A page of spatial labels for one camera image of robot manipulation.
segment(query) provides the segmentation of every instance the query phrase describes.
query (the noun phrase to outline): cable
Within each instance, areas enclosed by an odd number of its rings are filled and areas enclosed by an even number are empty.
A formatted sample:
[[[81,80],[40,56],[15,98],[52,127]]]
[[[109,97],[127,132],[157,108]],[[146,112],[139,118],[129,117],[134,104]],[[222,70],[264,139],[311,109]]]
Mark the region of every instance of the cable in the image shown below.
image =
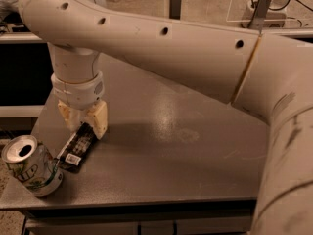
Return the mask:
[[[296,2],[298,2],[299,4],[301,4],[302,6],[304,6],[306,9],[310,10],[311,12],[313,12],[313,9],[309,6],[307,6],[306,4],[304,4],[303,2],[301,2],[300,0],[294,0]]]
[[[271,10],[271,11],[280,11],[280,10],[283,10],[283,9],[285,9],[285,8],[287,7],[287,5],[290,3],[290,1],[291,1],[291,0],[288,0],[287,3],[286,3],[286,5],[284,5],[284,6],[281,7],[281,8],[271,8],[271,7],[269,7],[268,9]]]
[[[294,18],[294,17],[287,17],[287,18],[290,20],[297,20],[300,23],[300,27],[303,27],[303,22],[301,20]]]

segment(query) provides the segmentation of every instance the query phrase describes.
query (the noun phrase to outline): hole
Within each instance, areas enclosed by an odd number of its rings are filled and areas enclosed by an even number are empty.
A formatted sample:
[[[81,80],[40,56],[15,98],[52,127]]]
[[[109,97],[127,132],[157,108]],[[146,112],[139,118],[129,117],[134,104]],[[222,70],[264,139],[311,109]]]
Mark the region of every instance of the hole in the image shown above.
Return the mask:
[[[242,40],[239,40],[237,43],[236,43],[236,48],[243,48],[244,47],[244,42]]]
[[[61,5],[61,9],[62,10],[66,10],[68,8],[69,3],[64,3],[63,5]]]
[[[273,23],[273,24],[270,25],[270,27],[280,27],[280,25],[277,24],[277,23]]]
[[[106,22],[106,18],[101,18],[99,21],[98,21],[98,25],[102,25]]]
[[[167,33],[168,33],[168,27],[165,27],[165,28],[160,32],[161,35],[167,35]]]
[[[19,152],[20,157],[26,156],[31,151],[31,145],[26,145],[22,147],[22,149]]]

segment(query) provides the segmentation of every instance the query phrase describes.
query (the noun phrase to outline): can label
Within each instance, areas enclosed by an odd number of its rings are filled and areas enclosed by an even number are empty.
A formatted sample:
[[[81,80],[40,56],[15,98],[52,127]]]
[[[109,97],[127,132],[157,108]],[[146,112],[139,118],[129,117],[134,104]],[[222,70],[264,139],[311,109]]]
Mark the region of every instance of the can label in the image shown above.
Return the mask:
[[[33,136],[13,139],[2,151],[11,175],[35,196],[46,196],[61,184],[63,175],[46,146]]]

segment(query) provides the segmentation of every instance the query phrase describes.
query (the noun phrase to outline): table surface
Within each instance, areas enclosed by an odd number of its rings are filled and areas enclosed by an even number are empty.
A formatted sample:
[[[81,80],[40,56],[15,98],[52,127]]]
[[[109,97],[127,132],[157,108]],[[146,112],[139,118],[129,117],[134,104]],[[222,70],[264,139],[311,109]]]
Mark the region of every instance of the table surface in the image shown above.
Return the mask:
[[[7,211],[255,199],[267,126],[229,105],[101,55],[109,131],[77,174],[36,198],[11,178]],[[49,97],[33,132],[56,156],[70,137]]]

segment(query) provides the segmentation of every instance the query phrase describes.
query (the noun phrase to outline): aluminum can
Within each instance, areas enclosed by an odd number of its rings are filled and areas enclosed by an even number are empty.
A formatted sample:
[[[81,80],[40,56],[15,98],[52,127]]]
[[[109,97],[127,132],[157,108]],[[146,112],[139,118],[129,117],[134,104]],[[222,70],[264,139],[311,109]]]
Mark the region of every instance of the aluminum can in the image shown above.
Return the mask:
[[[37,197],[49,195],[63,180],[47,147],[34,136],[23,135],[11,140],[3,148],[1,157],[10,174]]]

